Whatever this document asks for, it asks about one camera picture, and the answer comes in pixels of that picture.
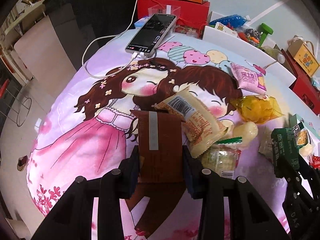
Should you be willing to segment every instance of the red box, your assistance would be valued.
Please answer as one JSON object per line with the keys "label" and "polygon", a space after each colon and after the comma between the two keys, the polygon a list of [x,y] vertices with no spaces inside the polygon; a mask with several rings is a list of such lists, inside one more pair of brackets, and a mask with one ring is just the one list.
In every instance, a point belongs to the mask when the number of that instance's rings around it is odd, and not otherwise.
{"label": "red box", "polygon": [[281,50],[288,61],[293,74],[297,80],[290,86],[290,89],[316,114],[320,114],[320,92],[311,84],[309,76],[293,59],[290,53]]}
{"label": "red box", "polygon": [[[183,0],[155,0],[163,5],[180,6],[180,18],[177,20],[177,25],[188,26],[197,30],[203,30],[208,23],[210,2],[203,4],[193,3]],[[148,16],[148,9],[157,5],[152,0],[138,0],[138,19]]]}

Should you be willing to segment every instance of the brown hair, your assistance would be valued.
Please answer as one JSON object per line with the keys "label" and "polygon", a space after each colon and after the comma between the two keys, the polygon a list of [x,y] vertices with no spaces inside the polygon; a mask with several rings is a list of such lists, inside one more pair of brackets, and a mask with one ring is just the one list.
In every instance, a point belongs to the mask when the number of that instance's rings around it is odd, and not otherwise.
{"label": "brown hair", "polygon": [[[118,74],[110,76],[106,79],[98,80],[93,84],[88,93],[79,97],[78,103],[75,105],[75,107],[77,108],[75,113],[80,112],[84,107],[84,121],[92,119],[96,111],[107,106],[111,99],[120,99],[126,96],[126,94],[121,91],[121,83],[126,76],[145,68],[154,68],[159,71],[168,71],[168,76],[159,82],[156,94],[149,97],[133,97],[133,102],[138,105],[141,110],[154,111],[152,105],[160,103],[162,100],[169,97],[169,80],[171,80],[170,76],[175,73],[174,71],[170,70],[175,70],[176,72],[180,70],[179,67],[175,66],[175,63],[164,58],[140,60],[137,64],[130,65],[126,69],[120,71]],[[119,68],[112,69],[107,74],[112,74],[117,70],[119,70]],[[106,95],[106,92],[108,90],[111,90],[111,93],[109,95]]]}
{"label": "brown hair", "polygon": [[[174,85],[197,84],[202,90],[217,95],[225,103],[231,99],[242,97],[241,89],[237,88],[236,81],[228,73],[213,66],[187,66],[174,74]],[[227,114],[236,108],[228,104]]]}

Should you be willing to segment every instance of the cartoon eye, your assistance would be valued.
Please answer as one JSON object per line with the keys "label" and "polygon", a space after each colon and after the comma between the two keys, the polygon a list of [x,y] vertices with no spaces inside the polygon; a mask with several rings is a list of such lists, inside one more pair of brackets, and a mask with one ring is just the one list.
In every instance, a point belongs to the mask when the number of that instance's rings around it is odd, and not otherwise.
{"label": "cartoon eye", "polygon": [[126,82],[127,82],[127,83],[132,83],[132,82],[134,82],[136,79],[137,79],[137,77],[131,76],[131,77],[128,77],[128,78],[127,78]]}

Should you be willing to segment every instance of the pink wrapper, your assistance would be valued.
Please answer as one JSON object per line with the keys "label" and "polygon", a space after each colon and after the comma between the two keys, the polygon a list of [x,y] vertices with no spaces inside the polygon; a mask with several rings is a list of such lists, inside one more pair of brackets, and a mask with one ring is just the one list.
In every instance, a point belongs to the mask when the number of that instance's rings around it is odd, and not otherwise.
{"label": "pink wrapper", "polygon": [[238,81],[238,88],[260,95],[265,95],[267,93],[262,74],[256,73],[235,63],[231,63],[231,71]]}

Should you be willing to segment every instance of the metal bolt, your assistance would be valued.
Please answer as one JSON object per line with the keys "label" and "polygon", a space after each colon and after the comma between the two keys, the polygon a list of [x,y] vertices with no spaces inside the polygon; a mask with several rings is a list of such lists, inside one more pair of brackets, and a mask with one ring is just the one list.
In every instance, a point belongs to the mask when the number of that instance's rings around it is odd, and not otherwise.
{"label": "metal bolt", "polygon": [[243,177],[243,176],[239,176],[238,177],[238,181],[241,182],[241,183],[245,183],[245,182],[247,182],[247,179],[245,177]]}
{"label": "metal bolt", "polygon": [[120,169],[113,169],[111,171],[112,175],[119,175],[121,173],[121,170]]}
{"label": "metal bolt", "polygon": [[202,169],[202,173],[204,175],[209,175],[209,174],[211,174],[211,171],[209,169]]}
{"label": "metal bolt", "polygon": [[76,177],[75,181],[77,183],[81,183],[82,181],[84,181],[84,177],[83,176],[78,176],[78,177]]}

